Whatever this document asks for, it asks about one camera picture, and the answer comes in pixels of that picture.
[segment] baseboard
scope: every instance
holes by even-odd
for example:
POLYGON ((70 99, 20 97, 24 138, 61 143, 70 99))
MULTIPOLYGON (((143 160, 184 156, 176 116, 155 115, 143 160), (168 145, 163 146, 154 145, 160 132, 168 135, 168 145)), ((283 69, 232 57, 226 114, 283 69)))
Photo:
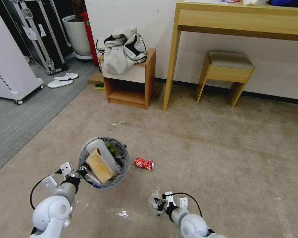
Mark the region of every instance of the baseboard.
MULTIPOLYGON (((167 81, 166 79, 156 78, 156 82, 159 82, 159 83, 166 83, 166 81, 167 81)), ((197 86, 197 84, 194 84, 194 83, 187 83, 187 82, 181 82, 181 81, 175 81, 175 80, 173 81, 173 85, 184 86, 184 87, 188 87, 188 88, 196 88, 196 86, 197 86)), ((221 87, 209 86, 209 85, 205 85, 203 91, 207 92, 207 93, 222 94, 222 95, 227 95, 229 93, 228 88, 221 88, 221 87)), ((248 92, 248 91, 243 91, 242 95, 248 96, 248 97, 253 97, 253 98, 259 98, 259 99, 288 102, 288 103, 298 105, 298 99, 293 99, 293 98, 253 93, 253 92, 248 92)))

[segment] paper on table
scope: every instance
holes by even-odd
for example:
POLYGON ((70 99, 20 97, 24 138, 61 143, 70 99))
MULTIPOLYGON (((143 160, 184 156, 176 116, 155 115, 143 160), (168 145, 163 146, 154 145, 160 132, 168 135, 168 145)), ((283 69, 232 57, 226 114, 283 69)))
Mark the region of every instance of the paper on table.
POLYGON ((209 4, 227 4, 227 2, 221 1, 221 0, 184 0, 184 2, 209 3, 209 4))
POLYGON ((30 40, 37 40, 36 33, 32 30, 32 28, 23 26, 23 29, 30 40))
POLYGON ((40 28, 41 36, 42 36, 42 37, 43 37, 43 36, 46 36, 46 33, 45 33, 44 29, 43 29, 42 24, 39 24, 38 26, 39 26, 39 28, 40 28))

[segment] black suitcase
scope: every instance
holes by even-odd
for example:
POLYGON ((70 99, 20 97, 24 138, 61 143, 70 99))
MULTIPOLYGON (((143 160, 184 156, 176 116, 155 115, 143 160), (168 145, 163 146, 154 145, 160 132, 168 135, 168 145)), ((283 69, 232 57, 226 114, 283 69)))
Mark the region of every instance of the black suitcase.
POLYGON ((53 0, 2 0, 35 62, 48 74, 68 70, 71 51, 53 0))

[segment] stool cushion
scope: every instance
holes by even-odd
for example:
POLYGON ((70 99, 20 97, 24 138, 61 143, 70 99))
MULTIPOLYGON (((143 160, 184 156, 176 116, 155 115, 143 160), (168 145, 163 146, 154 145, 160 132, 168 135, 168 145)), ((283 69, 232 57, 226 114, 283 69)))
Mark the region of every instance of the stool cushion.
POLYGON ((209 52, 211 65, 228 68, 253 69, 251 61, 244 54, 230 52, 209 52))

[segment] white flower pot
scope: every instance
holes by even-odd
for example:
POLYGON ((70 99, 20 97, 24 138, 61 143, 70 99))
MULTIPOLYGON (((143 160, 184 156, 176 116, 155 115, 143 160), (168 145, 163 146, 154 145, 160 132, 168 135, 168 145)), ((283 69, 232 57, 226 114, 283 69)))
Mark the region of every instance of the white flower pot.
POLYGON ((84 22, 70 22, 75 19, 74 15, 62 19, 67 35, 69 36, 76 58, 92 59, 87 33, 84 22))

